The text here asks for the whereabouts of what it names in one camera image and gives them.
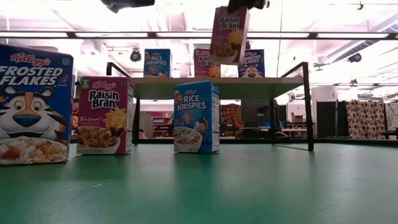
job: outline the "pipe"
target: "pipe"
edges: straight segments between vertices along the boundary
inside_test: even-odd
[[[398,32],[398,13],[390,17],[388,20],[382,22],[372,29],[370,32]],[[358,53],[359,51],[372,46],[380,40],[355,40],[340,47],[334,52],[328,54],[323,63],[335,63],[344,58]]]

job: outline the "cereal box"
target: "cereal box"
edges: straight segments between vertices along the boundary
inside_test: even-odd
[[[126,77],[82,77],[77,154],[131,152],[134,85]]]
[[[0,45],[0,165],[66,162],[73,57]]]
[[[174,87],[174,151],[211,153],[220,149],[218,87],[209,81]]]
[[[216,8],[210,60],[225,65],[243,63],[248,29],[249,11],[247,8],[241,8],[232,14],[228,14],[227,7]]]
[[[170,49],[145,49],[144,77],[170,77]]]
[[[238,66],[239,77],[264,78],[264,50],[246,50],[244,62]]]
[[[220,65],[215,65],[209,60],[209,49],[195,49],[193,51],[193,64],[195,67],[195,77],[220,77]]]

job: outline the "cartoon character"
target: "cartoon character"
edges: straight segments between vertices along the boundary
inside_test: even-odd
[[[195,129],[195,122],[191,113],[184,113],[185,127]]]
[[[150,72],[152,75],[156,75],[158,73],[157,68],[155,66],[150,67]]]
[[[150,60],[150,55],[148,52],[145,52],[145,60]]]
[[[105,116],[106,118],[102,121],[105,122],[106,129],[127,129],[127,114],[125,108],[119,109],[119,107],[116,107],[114,110],[110,110],[109,113],[106,113]]]
[[[182,122],[182,117],[177,118],[177,124],[184,125],[184,122]]]
[[[41,93],[18,91],[11,86],[4,91],[11,96],[0,108],[0,139],[26,136],[68,144],[62,139],[65,119],[47,103],[47,98],[54,96],[51,87]]]
[[[181,102],[182,102],[182,95],[177,90],[177,91],[174,92],[174,104],[181,104]]]
[[[263,77],[262,72],[259,72],[259,70],[256,67],[253,67],[252,65],[244,70],[242,73],[242,77]]]
[[[167,78],[167,71],[163,70],[163,72],[160,74],[160,77]]]
[[[198,127],[197,131],[202,135],[203,144],[208,144],[209,143],[209,141],[206,138],[206,129],[207,129],[208,126],[209,125],[207,123],[207,118],[202,117],[199,120],[199,127]]]

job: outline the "shelf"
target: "shelf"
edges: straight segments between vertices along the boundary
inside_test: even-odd
[[[205,80],[218,86],[224,100],[276,98],[303,85],[303,78],[131,78],[134,97],[142,100],[170,100],[175,85]]]

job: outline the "sun illustration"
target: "sun illustration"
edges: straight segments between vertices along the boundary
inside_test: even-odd
[[[119,128],[123,128],[126,130],[127,128],[127,114],[126,109],[119,109],[118,107],[115,110],[110,110],[109,113],[105,114],[106,118],[102,121],[105,122],[105,128],[110,129],[114,128],[118,130]]]

